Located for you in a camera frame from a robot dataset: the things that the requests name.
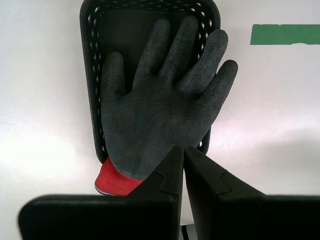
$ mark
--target white background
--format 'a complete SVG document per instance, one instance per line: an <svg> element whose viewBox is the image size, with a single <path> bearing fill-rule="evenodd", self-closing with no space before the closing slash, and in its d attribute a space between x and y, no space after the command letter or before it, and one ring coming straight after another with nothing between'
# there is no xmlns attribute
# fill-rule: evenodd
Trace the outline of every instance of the white background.
<svg viewBox="0 0 320 240"><path fill-rule="evenodd" d="M320 24L320 1L215 2L239 72L207 155L266 194L320 194L320 46L250 46L253 24ZM20 238L17 215L34 197L98 194L81 4L0 1L1 239Z"/></svg>

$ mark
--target black cable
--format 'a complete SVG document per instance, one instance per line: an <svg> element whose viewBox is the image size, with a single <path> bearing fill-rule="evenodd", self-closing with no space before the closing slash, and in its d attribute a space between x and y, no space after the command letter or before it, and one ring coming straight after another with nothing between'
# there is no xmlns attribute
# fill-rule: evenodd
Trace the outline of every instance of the black cable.
<svg viewBox="0 0 320 240"><path fill-rule="evenodd" d="M189 236L188 236L188 232L187 232L187 226L183 225L182 226L182 236L183 236L183 240L189 240Z"/></svg>

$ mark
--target glove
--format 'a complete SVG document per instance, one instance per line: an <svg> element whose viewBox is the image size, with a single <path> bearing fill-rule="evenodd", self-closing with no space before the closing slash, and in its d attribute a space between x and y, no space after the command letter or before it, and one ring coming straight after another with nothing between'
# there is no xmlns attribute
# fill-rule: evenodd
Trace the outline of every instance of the glove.
<svg viewBox="0 0 320 240"><path fill-rule="evenodd" d="M107 152L122 175L145 180L172 147L196 147L218 116L238 65L228 60L216 75L228 45L227 34L216 30L208 36L199 61L186 73L198 25L195 17L186 17L168 52L170 23L159 19L128 94L122 55L113 52L106 57L101 121Z"/></svg>

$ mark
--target black plastic basket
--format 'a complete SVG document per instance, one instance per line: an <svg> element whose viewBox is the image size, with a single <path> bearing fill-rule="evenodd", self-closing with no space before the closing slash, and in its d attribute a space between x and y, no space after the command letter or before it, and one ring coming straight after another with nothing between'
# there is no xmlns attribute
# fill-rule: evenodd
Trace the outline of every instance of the black plastic basket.
<svg viewBox="0 0 320 240"><path fill-rule="evenodd" d="M148 34L159 18L171 23L172 39L187 15L199 20L189 65L201 57L208 35L220 29L220 14L212 0L85 0L80 10L80 28L86 81L90 102L95 150L103 163L107 149L100 109L100 81L104 57L118 51L124 57L126 91L132 88L135 72L144 50ZM197 149L207 153L210 130Z"/></svg>

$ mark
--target rubber-coated glove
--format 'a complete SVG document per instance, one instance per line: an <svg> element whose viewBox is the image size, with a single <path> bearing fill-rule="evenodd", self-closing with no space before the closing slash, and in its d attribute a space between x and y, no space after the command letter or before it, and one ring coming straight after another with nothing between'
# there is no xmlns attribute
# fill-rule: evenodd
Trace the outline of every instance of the rubber-coated glove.
<svg viewBox="0 0 320 240"><path fill-rule="evenodd" d="M186 17L167 53L170 23L159 19L138 64L132 91L125 94L124 59L109 54L100 87L101 121L110 159L121 174L144 180L174 146L196 147L229 94L238 65L226 61L223 30L211 33L199 61L186 71L198 31Z"/></svg>

